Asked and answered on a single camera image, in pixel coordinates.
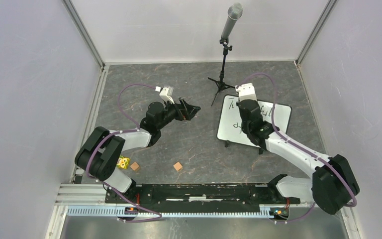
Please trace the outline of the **white whiteboard black frame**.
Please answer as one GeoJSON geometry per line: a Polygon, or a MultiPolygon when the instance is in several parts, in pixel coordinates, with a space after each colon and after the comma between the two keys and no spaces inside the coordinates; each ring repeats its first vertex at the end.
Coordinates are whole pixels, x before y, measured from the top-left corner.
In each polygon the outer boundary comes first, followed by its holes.
{"type": "MultiPolygon", "coordinates": [[[[231,143],[256,147],[250,142],[249,138],[242,132],[242,120],[239,114],[239,109],[236,105],[238,96],[226,95],[223,98],[222,108],[220,112],[219,125],[217,130],[217,139],[224,141],[225,147],[231,143]]],[[[267,101],[258,101],[261,108],[261,115],[263,120],[271,123],[271,116],[274,115],[275,126],[287,132],[292,107],[285,104],[275,104],[273,111],[273,103],[267,101]]]]}

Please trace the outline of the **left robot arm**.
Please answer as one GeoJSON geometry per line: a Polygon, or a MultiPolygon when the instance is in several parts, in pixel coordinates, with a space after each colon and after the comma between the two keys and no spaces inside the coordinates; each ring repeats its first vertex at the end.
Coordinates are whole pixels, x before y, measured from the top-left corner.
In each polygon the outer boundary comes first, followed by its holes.
{"type": "Polygon", "coordinates": [[[122,152],[153,146],[160,139],[162,128],[173,120],[191,120],[200,109],[183,98],[179,98],[178,103],[152,102],[137,129],[115,131],[96,127],[77,152],[74,162],[87,176],[117,190],[119,199],[130,203],[136,198],[135,181],[117,168],[122,152]]]}

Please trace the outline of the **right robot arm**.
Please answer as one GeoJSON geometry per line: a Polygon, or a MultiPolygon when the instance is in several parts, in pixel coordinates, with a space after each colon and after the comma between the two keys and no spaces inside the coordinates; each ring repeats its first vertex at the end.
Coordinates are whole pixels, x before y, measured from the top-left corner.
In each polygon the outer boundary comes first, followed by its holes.
{"type": "Polygon", "coordinates": [[[329,156],[288,137],[277,126],[263,119],[255,100],[239,100],[237,108],[242,131],[250,142],[263,151],[274,153],[292,163],[312,180],[314,202],[326,213],[335,214],[343,207],[357,205],[360,187],[344,156],[329,156]]]}

